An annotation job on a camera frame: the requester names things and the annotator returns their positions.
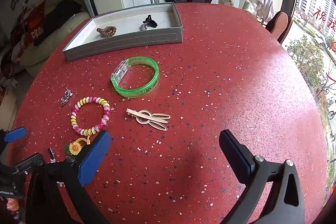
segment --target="table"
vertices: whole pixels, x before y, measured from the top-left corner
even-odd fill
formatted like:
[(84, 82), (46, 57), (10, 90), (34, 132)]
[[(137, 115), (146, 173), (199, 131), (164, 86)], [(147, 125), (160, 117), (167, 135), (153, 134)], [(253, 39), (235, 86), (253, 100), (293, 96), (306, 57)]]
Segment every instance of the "table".
[[(114, 108), (105, 128), (113, 141), (85, 188), (109, 221), (219, 223), (244, 189), (218, 144), (220, 131), (227, 128), (254, 155), (295, 162), (306, 223), (311, 223), (325, 195), (326, 147), (315, 102), (300, 72), (245, 11), (212, 4), (177, 8), (183, 43), (65, 62), (62, 49), (86, 21), (66, 37), (18, 112), (15, 127), (26, 127), (27, 136), (13, 144), (11, 161), (35, 152), (48, 159), (48, 147), (63, 160), (64, 145), (78, 136), (69, 113), (79, 99), (95, 94)], [(122, 98), (110, 75), (121, 60), (135, 55), (156, 60), (161, 77), (143, 98)], [(125, 85), (142, 85), (142, 68), (134, 69), (133, 80)], [(148, 79), (150, 70), (144, 70)], [(60, 107), (66, 87), (74, 95)], [(78, 122), (94, 125), (102, 115), (95, 107), (80, 112)], [(168, 131), (140, 125), (126, 115), (126, 108), (171, 114)], [(251, 219), (258, 217), (265, 199), (264, 195)], [(70, 212), (78, 219), (73, 208)]]

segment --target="sofa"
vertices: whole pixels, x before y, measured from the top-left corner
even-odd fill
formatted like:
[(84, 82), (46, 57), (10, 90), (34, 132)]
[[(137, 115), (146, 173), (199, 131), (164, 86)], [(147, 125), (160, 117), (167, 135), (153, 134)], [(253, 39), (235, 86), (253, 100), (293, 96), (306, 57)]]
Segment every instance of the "sofa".
[[(60, 1), (62, 0), (45, 0), (44, 15), (51, 13)], [(19, 62), (21, 67), (26, 69), (31, 76), (35, 77), (38, 74), (44, 62), (73, 29), (85, 19), (90, 18), (84, 1), (74, 1), (82, 6), (81, 12), (73, 15), (59, 29), (47, 36), (38, 46), (34, 44), (29, 45), (20, 57)]]

